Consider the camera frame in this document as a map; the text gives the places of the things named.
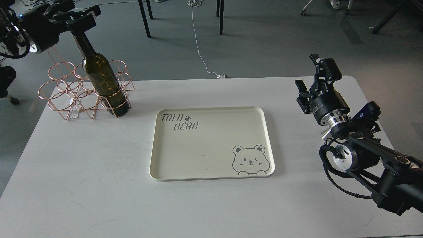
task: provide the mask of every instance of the floor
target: floor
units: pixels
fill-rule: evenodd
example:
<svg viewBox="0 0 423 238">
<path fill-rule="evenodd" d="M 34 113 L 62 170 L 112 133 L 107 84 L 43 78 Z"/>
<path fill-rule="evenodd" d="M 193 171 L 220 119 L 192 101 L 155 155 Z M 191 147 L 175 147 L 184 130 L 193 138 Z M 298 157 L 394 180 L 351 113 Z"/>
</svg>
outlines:
<svg viewBox="0 0 423 238">
<path fill-rule="evenodd" d="M 76 7 L 112 2 L 82 0 Z M 394 148 L 421 157 L 422 19 L 405 8 L 379 34 L 373 35 L 371 27 L 376 27 L 396 1 L 355 0 L 349 15 L 345 15 L 347 0 L 341 2 L 342 10 L 333 9 L 327 0 L 316 0 L 306 16 L 301 16 L 307 2 L 226 1 L 220 36 L 215 0 L 203 0 L 200 7 L 193 9 L 186 1 L 153 1 L 154 19 L 148 19 L 151 39 L 146 37 L 137 2 L 107 4 L 100 6 L 102 14 L 96 18 L 97 26 L 86 34 L 97 52 L 109 60 L 125 61 L 133 80 L 216 77 L 207 73 L 198 56 L 192 15 L 201 56 L 209 71 L 217 74 L 232 78 L 312 76 L 311 53 L 334 58 L 342 74 L 356 78 L 367 99 L 382 108 L 380 122 Z M 19 14 L 30 7 L 16 1 L 12 8 Z M 54 47 L 65 61 L 81 62 L 69 32 L 61 34 Z M 47 70 L 53 63 L 43 52 L 5 59 L 1 65 L 16 70 L 18 76 L 8 90 L 21 103 L 14 106 L 6 99 L 0 100 L 0 195 L 46 105 L 37 91 L 49 80 Z M 62 147 L 67 153 L 76 149 L 60 141 L 51 146 Z"/>
</svg>

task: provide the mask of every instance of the white table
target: white table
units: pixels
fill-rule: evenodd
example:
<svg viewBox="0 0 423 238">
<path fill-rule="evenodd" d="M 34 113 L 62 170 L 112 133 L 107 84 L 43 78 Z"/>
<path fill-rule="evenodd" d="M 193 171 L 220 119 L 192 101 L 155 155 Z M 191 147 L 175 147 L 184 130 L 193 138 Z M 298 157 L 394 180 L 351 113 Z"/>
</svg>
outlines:
<svg viewBox="0 0 423 238">
<path fill-rule="evenodd" d="M 326 178 L 313 116 L 295 79 L 135 81 L 119 119 L 64 121 L 48 108 L 0 199 L 0 237 L 372 237 L 423 234 L 423 214 L 402 216 L 356 199 Z M 355 79 L 335 83 L 354 115 L 366 104 Z M 266 178 L 160 182 L 149 175 L 157 112 L 258 106 L 275 158 Z M 382 144 L 391 146 L 383 132 Z M 347 190 L 369 194 L 353 179 Z"/>
</svg>

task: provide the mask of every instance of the white cable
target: white cable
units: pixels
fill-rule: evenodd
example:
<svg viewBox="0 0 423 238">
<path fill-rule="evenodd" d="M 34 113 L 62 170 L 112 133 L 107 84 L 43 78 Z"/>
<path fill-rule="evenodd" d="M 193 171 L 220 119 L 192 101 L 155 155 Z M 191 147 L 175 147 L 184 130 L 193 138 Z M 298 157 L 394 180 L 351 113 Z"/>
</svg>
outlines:
<svg viewBox="0 0 423 238">
<path fill-rule="evenodd" d="M 210 73 L 214 73 L 214 74 L 216 75 L 216 77 L 219 77 L 219 76 L 217 75 L 217 73 L 215 73 L 215 72 L 213 72 L 213 71 L 209 72 L 209 70 L 207 69 L 207 65 L 206 65 L 206 63 L 205 63 L 205 62 L 204 62 L 204 60 L 203 60 L 203 57 L 201 57 L 201 55 L 200 55 L 200 49 L 198 48 L 197 34 L 195 33 L 195 26 L 194 26 L 194 11 L 193 11 L 193 8 L 192 8 L 192 7 L 193 7 L 193 6 L 191 6 L 191 14 L 192 14 L 192 28 L 194 28 L 195 44 L 197 45 L 197 52 L 198 52 L 198 55 L 200 56 L 201 61 L 203 62 L 204 66 L 206 67 L 206 71 L 207 71 L 207 73 L 208 73 L 208 74 L 210 74 Z"/>
<path fill-rule="evenodd" d="M 200 3 L 197 3 L 196 0 L 189 0 L 188 1 L 188 6 L 191 7 L 199 7 L 202 4 L 203 0 L 200 0 Z"/>
</svg>

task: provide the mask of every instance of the bear cartoon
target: bear cartoon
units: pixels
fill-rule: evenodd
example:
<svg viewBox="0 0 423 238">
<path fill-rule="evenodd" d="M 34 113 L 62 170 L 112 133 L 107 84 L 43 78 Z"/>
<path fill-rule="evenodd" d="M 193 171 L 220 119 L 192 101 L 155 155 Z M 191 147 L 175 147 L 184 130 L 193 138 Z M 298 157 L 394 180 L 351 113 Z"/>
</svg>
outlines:
<svg viewBox="0 0 423 238">
<path fill-rule="evenodd" d="M 267 160 L 265 148 L 262 145 L 256 145 L 254 148 L 242 148 L 237 145 L 232 149 L 235 157 L 232 162 L 233 169 L 239 174 L 267 174 L 270 163 Z"/>
</svg>

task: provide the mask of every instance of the chair leg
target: chair leg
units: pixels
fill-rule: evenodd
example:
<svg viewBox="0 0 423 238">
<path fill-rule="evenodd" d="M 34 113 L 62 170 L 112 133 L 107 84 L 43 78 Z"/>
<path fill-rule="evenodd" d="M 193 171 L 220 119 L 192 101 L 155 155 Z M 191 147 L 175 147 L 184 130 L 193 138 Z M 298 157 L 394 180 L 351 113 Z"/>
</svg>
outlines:
<svg viewBox="0 0 423 238">
<path fill-rule="evenodd" d="M 150 19 L 154 19 L 153 18 L 153 12 L 151 11 L 151 3 L 150 3 L 150 0 L 147 0 L 147 9 L 148 9 L 148 14 L 150 15 Z"/>
<path fill-rule="evenodd" d="M 225 0 L 220 0 L 220 35 L 223 35 L 223 4 Z"/>
<path fill-rule="evenodd" d="M 138 0 L 140 5 L 141 15 L 143 17 L 144 27 L 146 28 L 146 34 L 148 38 L 151 38 L 150 29 L 148 28 L 147 16 L 146 11 L 144 10 L 143 0 Z"/>
<path fill-rule="evenodd" d="M 313 0 L 310 0 L 310 2 L 308 2 L 307 5 L 305 5 L 305 7 L 302 9 L 301 16 L 305 16 L 305 10 L 308 8 L 308 5 L 310 5 L 311 2 L 313 2 Z"/>
<path fill-rule="evenodd" d="M 345 11 L 345 15 L 348 15 L 349 10 L 351 9 L 351 7 L 352 7 L 352 0 L 349 0 L 348 7 L 346 8 L 346 11 Z"/>
</svg>

